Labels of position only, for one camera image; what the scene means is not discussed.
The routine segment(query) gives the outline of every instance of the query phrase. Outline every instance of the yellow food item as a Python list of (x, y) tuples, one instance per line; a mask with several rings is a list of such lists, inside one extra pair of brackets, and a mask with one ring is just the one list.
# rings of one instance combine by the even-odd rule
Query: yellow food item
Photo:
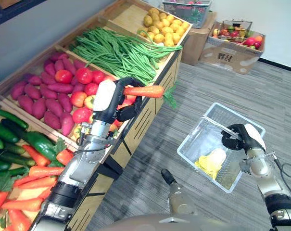
[(159, 29), (155, 26), (150, 26), (149, 27), (149, 32), (153, 32), (155, 35), (159, 34)]
[(207, 156), (201, 155), (199, 160), (197, 160), (194, 164), (215, 180), (226, 157), (226, 152), (221, 148), (217, 148)]
[(170, 27), (173, 29), (174, 32), (176, 32), (177, 29), (180, 27), (180, 25), (177, 24), (177, 23), (172, 23), (172, 24), (170, 25)]
[(154, 26), (157, 27), (159, 30), (162, 30), (164, 27), (164, 24), (163, 22), (158, 21), (158, 22), (154, 22)]
[(178, 19), (175, 19), (175, 20), (173, 21), (173, 23), (177, 23), (177, 24), (179, 24), (180, 26), (182, 25), (182, 21), (180, 21), (180, 20), (178, 20)]
[(180, 36), (182, 36), (185, 33), (185, 30), (180, 26), (177, 30), (176, 33), (178, 33)]
[(173, 16), (173, 15), (168, 15), (168, 16), (166, 17), (166, 20), (168, 20), (170, 23), (173, 23), (174, 16)]
[(160, 20), (166, 19), (166, 13), (162, 12), (159, 14)]
[(162, 34), (155, 35), (154, 42), (160, 43), (164, 41), (164, 36)]
[(174, 44), (178, 44), (178, 42), (180, 41), (180, 35), (178, 33), (172, 33), (172, 38)]
[(166, 33), (173, 33), (173, 29), (166, 26), (161, 30), (161, 32), (163, 35), (165, 35)]
[(153, 19), (149, 15), (145, 16), (143, 19), (143, 23), (146, 27), (149, 27), (153, 24)]

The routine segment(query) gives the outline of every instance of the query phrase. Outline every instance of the purple sweet potato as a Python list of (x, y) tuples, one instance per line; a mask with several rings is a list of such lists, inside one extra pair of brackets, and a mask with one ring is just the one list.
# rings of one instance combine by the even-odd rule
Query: purple sweet potato
[(63, 113), (63, 108), (60, 103), (53, 99), (46, 99), (46, 107), (54, 113), (57, 117), (60, 117)]
[(13, 100), (17, 100), (19, 96), (25, 94), (25, 85), (27, 85), (26, 81), (20, 81), (13, 86), (11, 90), (11, 97)]
[(32, 111), (33, 111), (33, 116), (36, 119), (42, 119), (44, 117), (45, 112), (47, 111), (46, 100), (44, 98), (37, 100), (33, 104)]
[(73, 89), (73, 92), (76, 92), (76, 91), (84, 91), (84, 88), (86, 87), (85, 84), (82, 84), (82, 83), (77, 83), (75, 86), (74, 86), (74, 89)]
[(68, 95), (60, 93), (58, 96), (58, 101), (66, 112), (70, 113), (73, 110), (73, 105), (70, 102), (70, 98)]
[(47, 88), (47, 85), (45, 84), (41, 84), (40, 85), (40, 93), (42, 94), (42, 96), (44, 96), (46, 99), (54, 99), (56, 100), (58, 98), (58, 93), (56, 93), (55, 91), (49, 90)]
[(74, 86), (65, 83), (55, 83), (47, 86), (48, 89), (58, 93), (70, 94), (73, 92)]
[(75, 75), (77, 70), (75, 66), (72, 64), (72, 62), (66, 57), (62, 58), (62, 61), (65, 67), (65, 70), (70, 71), (73, 75)]
[(30, 97), (21, 95), (18, 97), (18, 103), (22, 109), (24, 109), (29, 114), (32, 114), (33, 100)]
[(40, 91), (30, 83), (25, 86), (25, 93), (33, 100), (39, 100), (41, 98)]
[(54, 77), (51, 76), (51, 75), (49, 75), (47, 72), (42, 72), (42, 73), (40, 74), (40, 76), (41, 76), (41, 79), (43, 80), (43, 83), (44, 83), (44, 84), (49, 85), (49, 84), (54, 84), (54, 83), (56, 83)]
[(64, 64), (62, 60), (57, 60), (54, 64), (55, 72), (65, 70)]
[(72, 115), (68, 112), (64, 112), (60, 117), (60, 123), (62, 126), (62, 134), (68, 136), (75, 125)]
[(53, 129), (61, 129), (61, 123), (59, 118), (50, 111), (45, 112), (44, 122)]

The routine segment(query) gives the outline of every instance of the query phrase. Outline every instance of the red tomato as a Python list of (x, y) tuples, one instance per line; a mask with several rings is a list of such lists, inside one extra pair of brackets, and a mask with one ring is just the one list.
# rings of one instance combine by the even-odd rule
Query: red tomato
[(82, 122), (89, 122), (91, 115), (92, 110), (89, 110), (86, 107), (81, 107), (74, 111), (73, 121), (77, 124), (81, 124)]
[(92, 71), (93, 83), (100, 84), (105, 79), (105, 74), (102, 71)]
[(96, 83), (88, 83), (86, 87), (84, 88), (84, 92), (90, 96), (90, 95), (96, 95), (98, 89), (98, 85)]
[(87, 94), (83, 91), (76, 91), (72, 94), (70, 101), (72, 102), (73, 106), (82, 107)]
[(82, 84), (88, 84), (93, 80), (92, 72), (87, 68), (78, 69), (76, 72), (76, 76), (78, 78), (79, 83)]
[(59, 70), (55, 73), (55, 81), (59, 83), (71, 83), (73, 74), (66, 70)]

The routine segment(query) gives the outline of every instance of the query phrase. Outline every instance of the produce bin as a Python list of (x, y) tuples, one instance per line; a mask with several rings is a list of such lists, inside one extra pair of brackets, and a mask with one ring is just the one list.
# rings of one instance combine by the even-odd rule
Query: produce bin
[[(181, 143), (177, 153), (220, 189), (226, 193), (231, 193), (241, 178), (242, 172), (239, 163), (246, 159), (246, 154), (244, 150), (234, 151), (223, 146), (221, 132), (223, 130), (227, 132), (228, 130), (225, 127), (232, 124), (245, 125), (248, 123), (257, 129), (261, 137), (265, 135), (266, 131), (262, 126), (219, 103), (214, 103)], [(224, 150), (227, 156), (214, 180), (198, 168), (195, 162), (199, 160), (201, 155), (208, 155), (218, 148)]]

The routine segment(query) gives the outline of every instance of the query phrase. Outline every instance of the yellow potato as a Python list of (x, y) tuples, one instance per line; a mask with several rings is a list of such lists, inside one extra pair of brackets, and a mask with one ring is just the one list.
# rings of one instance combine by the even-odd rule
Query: yellow potato
[(149, 27), (149, 32), (153, 32), (155, 35), (160, 33), (159, 29), (157, 27), (155, 27), (155, 26), (150, 26)]
[(143, 19), (143, 23), (145, 26), (149, 27), (153, 24), (153, 19), (149, 15), (145, 16)]
[(166, 19), (166, 13), (162, 12), (159, 14), (160, 20)]
[(168, 15), (168, 16), (166, 17), (166, 20), (168, 20), (170, 23), (173, 23), (174, 16), (173, 16), (173, 15)]
[(177, 23), (172, 23), (170, 27), (173, 29), (174, 32), (176, 32), (180, 25)]
[(161, 20), (164, 24), (164, 26), (170, 26), (170, 22), (166, 19)]
[(162, 34), (165, 35), (166, 33), (173, 33), (173, 29), (170, 27), (165, 26), (162, 30), (161, 30)]
[(180, 41), (180, 35), (178, 33), (172, 33), (172, 38), (174, 44), (178, 44), (178, 42)]
[(179, 24), (180, 26), (182, 25), (182, 21), (180, 21), (180, 20), (178, 20), (178, 19), (175, 19), (175, 20), (173, 21), (173, 23), (177, 23), (177, 24)]

